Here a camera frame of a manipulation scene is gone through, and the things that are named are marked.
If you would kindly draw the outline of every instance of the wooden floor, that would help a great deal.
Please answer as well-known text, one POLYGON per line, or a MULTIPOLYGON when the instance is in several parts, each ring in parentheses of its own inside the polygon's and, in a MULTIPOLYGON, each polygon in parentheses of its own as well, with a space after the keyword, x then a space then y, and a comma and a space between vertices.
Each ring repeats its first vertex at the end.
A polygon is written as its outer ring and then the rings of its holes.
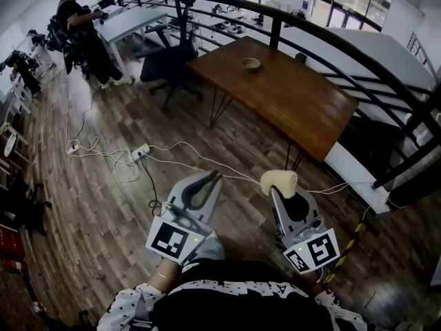
MULTIPOLYGON (((132 74, 139 74, 139 63, 129 62, 129 67, 132 74)), ((44 81, 60 70, 51 71, 44 81)), ((148 279, 158 258, 144 248, 152 223, 148 202, 154 197, 148 176, 142 172, 138 181, 118 183, 111 158, 65 154, 66 109, 68 139, 72 139, 81 127, 83 112, 90 107, 93 90, 75 70, 68 77, 66 106, 64 80, 63 71, 43 86, 26 122, 25 136, 32 143, 28 149, 32 167, 26 178, 44 184, 41 198, 46 196, 53 209, 45 217, 48 236, 26 233, 25 248, 32 284, 48 314, 72 325, 79 310, 88 310, 97 321, 119 290, 148 279)), ((211 89, 204 88, 203 103, 184 92, 177 94, 165 115, 160 110, 163 92, 152 97, 149 86, 136 81, 96 92, 93 112, 85 114, 78 137, 81 145, 89 148, 95 136, 99 137, 96 149, 104 152, 124 147, 133 150, 144 143, 165 148, 187 141, 202 155, 257 180, 266 170, 283 168, 286 143, 237 103, 210 130, 211 89)), ((168 152, 153 150, 152 156, 234 174, 201 160, 185 146, 168 152)), ((145 164, 160 200, 167 198, 176 181, 194 173, 181 165, 150 159, 145 164)), ((121 179, 131 178, 131 168, 122 164, 117 168, 121 179)), ((298 174, 305 189, 323 190, 338 184, 321 165, 307 159, 298 174)), ((344 247, 365 208, 347 190, 316 194, 315 198, 344 247)), ((431 325, 438 318, 441 295, 428 286, 441 251, 440 208, 438 192, 412 207, 368 217, 359 245, 331 284, 346 308, 384 328, 401 321, 431 325)), ((260 259, 289 271, 275 249, 271 209, 257 185, 224 180, 212 226, 230 257, 260 259)))

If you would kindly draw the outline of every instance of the black office chair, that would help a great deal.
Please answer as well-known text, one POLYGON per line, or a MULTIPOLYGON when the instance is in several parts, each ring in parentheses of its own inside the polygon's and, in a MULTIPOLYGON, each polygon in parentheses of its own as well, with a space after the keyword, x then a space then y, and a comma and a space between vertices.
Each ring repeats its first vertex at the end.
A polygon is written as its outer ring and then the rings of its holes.
MULTIPOLYGON (((187 62, 198 56, 198 52, 192 43, 193 31, 187 35, 188 11, 190 7, 193 6, 195 0, 180 1, 185 4, 185 9, 182 14, 180 9, 177 10, 181 30, 179 45, 170 47, 167 42, 164 43, 165 48, 155 48, 154 50, 148 50, 147 52, 138 53, 136 55, 138 58, 145 57, 140 77, 142 82, 151 82, 159 79, 165 80, 161 85, 150 88, 149 93, 155 95, 157 90, 169 88, 163 105, 164 112, 169 110, 168 105, 170 99, 172 98, 174 91, 178 88, 182 88, 189 93, 195 94, 198 101, 203 100, 203 96, 200 92, 191 89, 185 84, 185 81, 192 75, 187 68, 187 62)), ((157 28, 163 30, 166 26, 156 26, 152 29, 146 30, 146 32, 152 32, 153 30, 157 31, 157 28)))

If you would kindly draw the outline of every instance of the wooden table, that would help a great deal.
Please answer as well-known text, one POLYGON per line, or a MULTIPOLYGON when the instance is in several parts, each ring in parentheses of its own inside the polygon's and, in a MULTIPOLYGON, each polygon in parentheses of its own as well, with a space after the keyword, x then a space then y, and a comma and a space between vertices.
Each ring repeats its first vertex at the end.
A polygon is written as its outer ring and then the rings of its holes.
POLYGON ((211 125, 235 99, 296 144, 300 154, 296 162, 302 154, 323 161, 358 106, 321 74, 250 37, 215 49, 188 66, 225 92, 215 113, 215 90, 211 125), (260 60, 261 70, 246 72, 240 63, 245 57, 260 60))

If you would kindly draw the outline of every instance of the yellow sponge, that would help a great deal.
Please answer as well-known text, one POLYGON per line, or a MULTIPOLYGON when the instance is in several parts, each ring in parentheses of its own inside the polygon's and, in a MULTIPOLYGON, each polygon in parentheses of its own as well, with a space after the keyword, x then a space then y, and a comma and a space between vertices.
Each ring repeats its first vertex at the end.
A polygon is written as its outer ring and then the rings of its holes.
POLYGON ((297 173, 292 170, 269 170, 260 178, 260 187, 268 196, 272 186, 278 188, 284 198, 292 198, 296 194, 297 173))

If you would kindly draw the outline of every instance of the red box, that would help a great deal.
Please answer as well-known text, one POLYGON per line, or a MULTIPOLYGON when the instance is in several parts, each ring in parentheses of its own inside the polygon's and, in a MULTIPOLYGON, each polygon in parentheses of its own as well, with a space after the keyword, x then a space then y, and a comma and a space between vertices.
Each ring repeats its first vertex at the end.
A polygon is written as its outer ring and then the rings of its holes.
POLYGON ((0 258, 22 259, 25 250, 21 242, 20 234, 10 228, 0 225, 0 258))

